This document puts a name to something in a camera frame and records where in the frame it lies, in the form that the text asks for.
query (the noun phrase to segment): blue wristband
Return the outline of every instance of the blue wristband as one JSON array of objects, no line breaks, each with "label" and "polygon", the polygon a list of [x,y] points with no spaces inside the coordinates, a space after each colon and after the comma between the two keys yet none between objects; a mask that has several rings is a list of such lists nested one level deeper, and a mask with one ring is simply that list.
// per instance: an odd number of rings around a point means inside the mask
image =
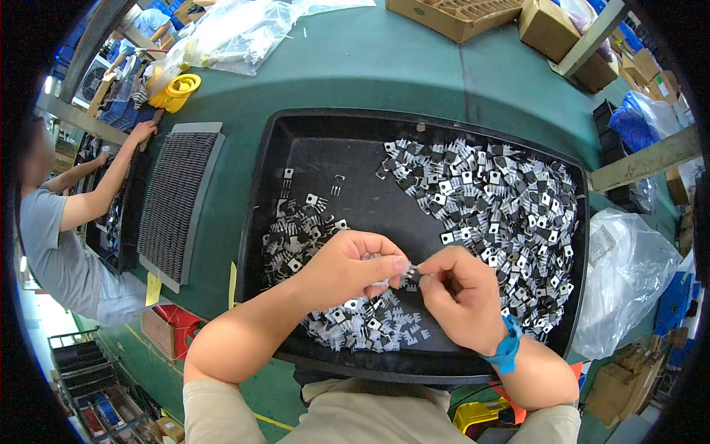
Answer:
[{"label": "blue wristband", "polygon": [[523,331],[520,329],[518,319],[509,314],[503,316],[503,322],[506,324],[509,336],[505,337],[496,349],[496,356],[479,356],[484,358],[491,364],[497,365],[500,374],[511,373],[515,371],[515,356],[520,348],[520,338],[523,336]]}]

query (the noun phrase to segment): fingernail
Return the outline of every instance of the fingernail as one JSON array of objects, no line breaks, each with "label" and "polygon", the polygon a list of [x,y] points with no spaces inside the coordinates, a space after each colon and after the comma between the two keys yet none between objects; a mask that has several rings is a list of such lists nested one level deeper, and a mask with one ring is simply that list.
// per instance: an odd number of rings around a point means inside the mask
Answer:
[{"label": "fingernail", "polygon": [[432,285],[432,277],[425,274],[419,279],[419,288],[427,290]]},{"label": "fingernail", "polygon": [[407,259],[404,259],[402,256],[395,256],[395,258],[392,259],[392,263],[398,273],[402,273],[407,269]]}]

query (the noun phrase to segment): yellow label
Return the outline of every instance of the yellow label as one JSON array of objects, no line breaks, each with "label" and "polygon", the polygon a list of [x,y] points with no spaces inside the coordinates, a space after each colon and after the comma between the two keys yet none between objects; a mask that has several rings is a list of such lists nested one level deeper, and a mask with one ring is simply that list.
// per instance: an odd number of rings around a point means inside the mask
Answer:
[{"label": "yellow label", "polygon": [[160,298],[160,287],[163,284],[160,279],[153,276],[151,272],[148,272],[148,290],[146,291],[146,307],[158,303]]},{"label": "yellow label", "polygon": [[234,291],[236,290],[236,264],[234,261],[231,262],[229,268],[229,295],[227,295],[227,307],[233,308],[239,305],[238,302],[234,302]]}]

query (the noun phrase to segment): yellow plastic crate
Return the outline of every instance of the yellow plastic crate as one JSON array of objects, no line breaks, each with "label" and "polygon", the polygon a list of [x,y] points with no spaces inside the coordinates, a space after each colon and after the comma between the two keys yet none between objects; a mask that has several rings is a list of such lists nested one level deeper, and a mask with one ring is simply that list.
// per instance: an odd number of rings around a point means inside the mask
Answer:
[{"label": "yellow plastic crate", "polygon": [[467,402],[456,409],[453,424],[462,433],[465,433],[471,424],[498,419],[498,412],[508,407],[510,404],[502,396],[497,401]]}]

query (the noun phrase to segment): green workbench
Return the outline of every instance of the green workbench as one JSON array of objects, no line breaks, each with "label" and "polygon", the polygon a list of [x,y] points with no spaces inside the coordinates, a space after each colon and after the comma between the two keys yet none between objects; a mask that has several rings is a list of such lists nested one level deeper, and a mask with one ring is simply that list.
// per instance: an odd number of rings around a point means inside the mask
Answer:
[{"label": "green workbench", "polygon": [[[176,114],[167,114],[151,144],[155,158],[174,124],[224,122],[226,141],[209,182],[197,227],[190,282],[163,295],[205,319],[231,307],[229,269],[236,262],[251,174],[269,116],[296,107],[387,109],[487,126],[601,165],[591,112],[605,98],[616,104],[629,88],[619,79],[592,96],[550,70],[546,59],[520,42],[516,23],[457,45],[384,8],[356,8],[299,19],[256,76],[203,68],[202,78]],[[307,29],[307,38],[303,28]],[[675,209],[665,180],[656,215],[647,218],[666,237]],[[594,210],[610,206],[590,195]],[[140,267],[136,275],[146,279]]]}]

